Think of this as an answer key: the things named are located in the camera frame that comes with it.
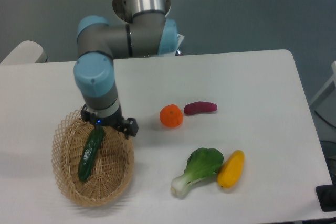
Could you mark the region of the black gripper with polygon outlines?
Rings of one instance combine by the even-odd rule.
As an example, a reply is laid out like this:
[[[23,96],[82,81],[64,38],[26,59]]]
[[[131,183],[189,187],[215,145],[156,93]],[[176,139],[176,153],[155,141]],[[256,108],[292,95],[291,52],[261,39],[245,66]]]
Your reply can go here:
[[[80,111],[81,119],[95,127],[96,131],[102,131],[103,126],[112,127],[123,133],[126,139],[135,137],[139,130],[138,123],[135,118],[123,118],[121,107],[108,115],[98,115],[98,113],[89,112],[86,105]]]

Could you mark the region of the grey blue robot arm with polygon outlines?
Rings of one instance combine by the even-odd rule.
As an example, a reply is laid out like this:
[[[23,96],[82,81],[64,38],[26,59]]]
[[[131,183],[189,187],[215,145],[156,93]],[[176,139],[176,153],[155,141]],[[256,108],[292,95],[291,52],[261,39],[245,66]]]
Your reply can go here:
[[[122,7],[116,15],[122,23],[112,26],[101,16],[83,18],[77,31],[78,60],[73,74],[85,105],[83,121],[95,128],[109,126],[126,137],[136,136],[134,118],[122,116],[114,76],[114,60],[174,54],[179,34],[174,20],[167,18],[169,0],[114,0]]]

